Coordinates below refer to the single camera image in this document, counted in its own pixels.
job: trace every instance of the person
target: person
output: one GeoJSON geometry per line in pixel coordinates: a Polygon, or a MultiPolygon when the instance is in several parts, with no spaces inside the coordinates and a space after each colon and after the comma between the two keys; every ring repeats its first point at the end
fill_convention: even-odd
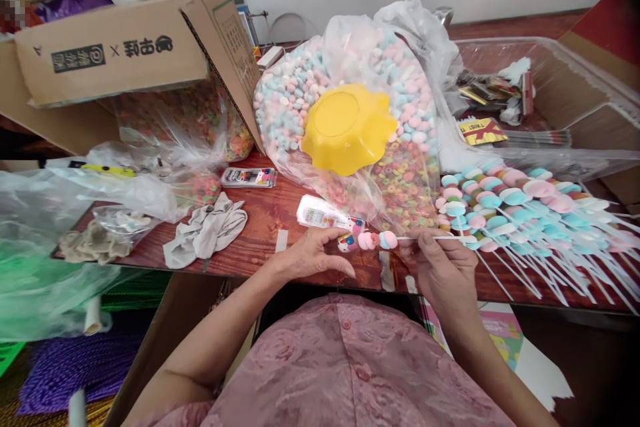
{"type": "Polygon", "coordinates": [[[475,254],[441,230],[412,232],[400,254],[418,271],[455,361],[417,322],[359,296],[329,294],[266,329],[216,400],[249,329],[287,283],[355,272],[310,228],[205,317],[156,372],[126,426],[554,426],[482,324],[475,254]]]}

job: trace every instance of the gray cloth glove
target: gray cloth glove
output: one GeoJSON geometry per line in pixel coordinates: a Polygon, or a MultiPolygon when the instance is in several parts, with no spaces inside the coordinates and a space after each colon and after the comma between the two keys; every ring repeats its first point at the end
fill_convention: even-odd
{"type": "Polygon", "coordinates": [[[247,212],[240,209],[244,203],[233,203],[222,192],[215,205],[194,210],[188,224],[176,227],[175,239],[163,245],[167,267],[181,269],[226,248],[247,223],[247,212]]]}

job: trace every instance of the bag of cereal rings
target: bag of cereal rings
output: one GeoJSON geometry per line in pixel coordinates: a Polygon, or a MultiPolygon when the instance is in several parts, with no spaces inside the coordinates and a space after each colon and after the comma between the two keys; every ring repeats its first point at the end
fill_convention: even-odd
{"type": "Polygon", "coordinates": [[[322,37],[266,70],[254,108],[267,154],[283,175],[380,230],[404,234],[435,224],[439,168],[431,85],[421,62],[388,25],[366,16],[332,18],[322,37]],[[386,93],[398,124],[377,163],[340,176],[313,167],[300,144],[304,119],[320,96],[352,83],[386,93]]]}

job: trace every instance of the yellow plastic bowl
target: yellow plastic bowl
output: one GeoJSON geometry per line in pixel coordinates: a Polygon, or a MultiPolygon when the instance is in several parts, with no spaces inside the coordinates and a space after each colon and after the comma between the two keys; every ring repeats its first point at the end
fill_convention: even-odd
{"type": "Polygon", "coordinates": [[[302,151],[314,167],[352,175],[380,160],[398,123],[389,96],[354,83],[325,92],[305,118],[302,151]]]}

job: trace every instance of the pink floral blouse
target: pink floral blouse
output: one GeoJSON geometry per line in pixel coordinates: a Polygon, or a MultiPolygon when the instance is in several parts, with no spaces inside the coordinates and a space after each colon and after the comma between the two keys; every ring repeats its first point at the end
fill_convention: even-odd
{"type": "Polygon", "coordinates": [[[512,426],[500,408],[400,312],[329,294],[255,343],[214,402],[150,426],[512,426]]]}

